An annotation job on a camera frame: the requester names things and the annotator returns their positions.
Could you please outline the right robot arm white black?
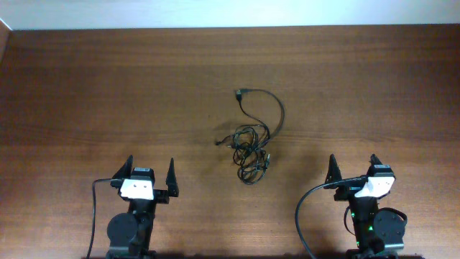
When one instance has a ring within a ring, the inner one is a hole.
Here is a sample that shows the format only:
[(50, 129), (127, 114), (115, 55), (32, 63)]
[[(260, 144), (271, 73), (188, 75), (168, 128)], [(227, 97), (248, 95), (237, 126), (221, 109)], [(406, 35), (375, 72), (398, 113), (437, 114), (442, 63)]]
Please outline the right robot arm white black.
[(404, 248), (408, 218), (396, 209), (379, 207), (378, 201), (390, 193), (396, 177), (376, 155), (369, 162), (366, 174), (345, 179), (335, 156), (330, 155), (325, 188), (335, 191), (335, 201), (349, 203), (346, 213), (351, 215), (356, 248), (346, 251), (347, 258), (397, 258)]

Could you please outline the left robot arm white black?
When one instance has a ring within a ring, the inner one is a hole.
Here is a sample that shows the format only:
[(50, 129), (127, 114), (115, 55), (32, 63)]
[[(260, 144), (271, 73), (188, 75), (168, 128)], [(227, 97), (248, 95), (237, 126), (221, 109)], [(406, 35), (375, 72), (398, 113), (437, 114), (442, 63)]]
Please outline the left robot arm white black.
[(129, 203), (126, 212), (114, 216), (107, 226), (110, 240), (107, 258), (155, 258), (150, 250), (158, 204), (168, 204), (171, 197), (179, 196), (174, 160), (170, 160), (165, 179), (167, 188), (155, 188), (155, 172), (151, 168), (134, 166), (129, 156), (125, 164), (112, 176), (111, 187)]

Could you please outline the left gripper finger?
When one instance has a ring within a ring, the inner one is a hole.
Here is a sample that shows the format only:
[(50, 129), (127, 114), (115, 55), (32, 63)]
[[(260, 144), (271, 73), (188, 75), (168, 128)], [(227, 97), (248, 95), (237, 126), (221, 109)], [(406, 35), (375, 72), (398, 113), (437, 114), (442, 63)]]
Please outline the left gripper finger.
[(178, 182), (177, 182), (177, 178), (175, 175), (174, 158), (170, 159), (170, 164), (169, 164), (165, 183), (167, 185), (168, 196), (179, 197)]
[(129, 178), (132, 172), (132, 166), (133, 166), (133, 160), (134, 157), (133, 155), (130, 155), (126, 162), (123, 164), (120, 169), (112, 176), (113, 179), (124, 179), (124, 178)]

